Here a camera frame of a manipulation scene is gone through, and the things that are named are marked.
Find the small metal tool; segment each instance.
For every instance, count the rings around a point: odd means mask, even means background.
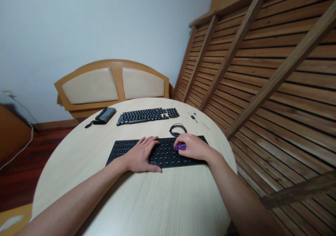
[[[198,123],[198,121],[196,120],[195,116],[193,116],[192,113],[188,112],[188,114],[190,115],[190,117],[191,117],[196,123]]]
[[[204,122],[202,122],[202,120],[198,116],[196,116],[196,118],[199,120],[200,123],[203,124],[204,127],[206,127],[208,130],[210,130],[210,128]]]

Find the black keyboard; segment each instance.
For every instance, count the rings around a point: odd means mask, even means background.
[[[125,112],[120,115],[117,126],[124,124],[135,124],[140,122],[167,120],[179,117],[176,108],[153,108],[138,111]]]
[[[198,137],[208,143],[204,136]],[[155,145],[152,152],[150,153],[148,159],[150,164],[158,165],[161,168],[206,164],[206,162],[202,160],[180,156],[179,152],[174,150],[174,142],[176,140],[175,137],[158,138],[157,140],[160,142],[160,144]],[[106,165],[112,162],[115,158],[127,153],[127,151],[137,144],[137,142],[138,140],[115,141]]]

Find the black cable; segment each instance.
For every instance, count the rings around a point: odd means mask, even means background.
[[[172,130],[173,130],[174,128],[181,128],[181,129],[184,130],[185,133],[187,133],[187,129],[183,126],[183,124],[181,124],[181,123],[176,123],[176,124],[174,124],[173,126],[171,126],[171,127],[170,127],[170,130],[169,130],[169,132],[171,133],[171,135],[172,135],[173,137],[178,137],[178,136],[180,135],[180,133],[178,133],[178,132],[172,132]]]

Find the purple cloth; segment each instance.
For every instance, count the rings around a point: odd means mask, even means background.
[[[174,147],[174,150],[176,150],[176,151],[178,151],[179,149],[180,150],[185,150],[186,149],[186,144],[185,143],[180,143],[180,144],[178,144]]]

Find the wrist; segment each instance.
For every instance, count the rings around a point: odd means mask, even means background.
[[[222,163],[222,161],[225,161],[223,155],[215,149],[212,149],[206,158],[206,162],[210,168],[217,165],[218,163]]]
[[[127,165],[125,164],[122,157],[118,157],[114,159],[109,165],[110,169],[113,169],[118,174],[123,174],[128,171]]]

